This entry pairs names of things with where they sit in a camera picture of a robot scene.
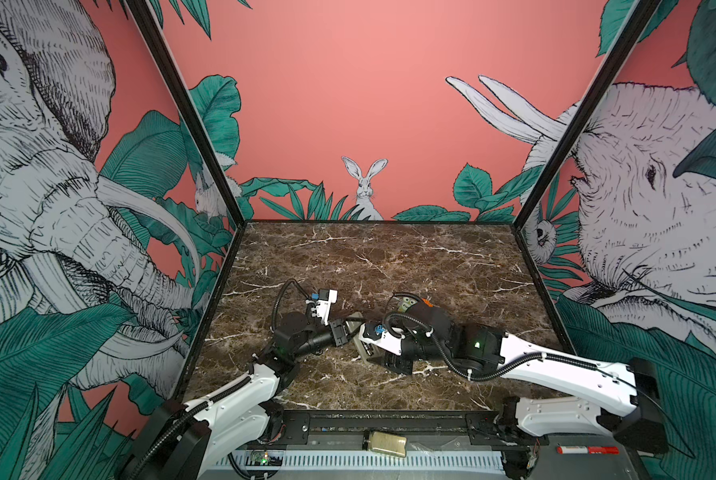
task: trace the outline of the rabbit illustration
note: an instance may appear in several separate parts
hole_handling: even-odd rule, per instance
[[[374,196],[374,190],[371,187],[371,178],[382,171],[382,168],[387,166],[387,159],[382,158],[373,163],[369,172],[363,177],[363,172],[357,163],[353,160],[342,157],[345,162],[345,167],[350,175],[358,179],[358,192],[355,196],[355,211],[363,210],[361,214],[356,218],[357,220],[382,220],[382,215],[376,211],[374,205],[371,203],[371,197]]]

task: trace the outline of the brown marble tabletop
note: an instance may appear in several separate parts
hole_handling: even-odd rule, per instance
[[[483,322],[560,350],[508,226],[250,224],[199,354],[185,399],[237,377],[269,340],[280,286],[332,288],[334,316],[381,318],[393,291],[417,293],[457,322]],[[292,287],[280,312],[303,310]],[[506,396],[557,396],[518,380],[467,382],[442,362],[417,362],[412,376],[364,363],[352,343],[303,363],[277,399],[286,408],[473,410]]]

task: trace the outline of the robotic arm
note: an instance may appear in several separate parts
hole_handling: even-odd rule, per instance
[[[291,283],[278,295],[273,316]],[[645,361],[597,362],[489,326],[457,324],[443,309],[410,293],[395,295],[402,298],[399,311],[351,329],[354,324],[345,319],[329,319],[335,290],[304,295],[305,312],[286,313],[279,325],[273,321],[273,338],[254,355],[248,372],[204,397],[164,402],[134,442],[120,478],[193,480],[248,442],[275,442],[285,426],[283,408],[272,398],[296,377],[299,360],[350,340],[364,359],[399,374],[411,375],[415,360],[443,360],[471,381],[501,376],[573,395],[508,398],[499,431],[608,434],[644,452],[667,451],[662,418],[651,398],[656,383]]]

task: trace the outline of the rabbit ear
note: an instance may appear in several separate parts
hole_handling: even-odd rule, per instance
[[[374,175],[378,174],[382,171],[382,168],[387,167],[387,159],[382,158],[381,160],[377,160],[374,162],[374,164],[369,168],[368,174],[365,176],[366,178],[371,178]]]
[[[357,178],[358,180],[363,179],[363,172],[360,170],[360,167],[357,163],[347,157],[342,157],[342,160],[345,162],[345,167],[347,167],[347,172],[350,175]]]

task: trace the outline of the red marker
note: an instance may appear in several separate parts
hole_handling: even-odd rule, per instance
[[[603,453],[619,455],[619,448],[617,447],[557,447],[555,450],[558,453]]]

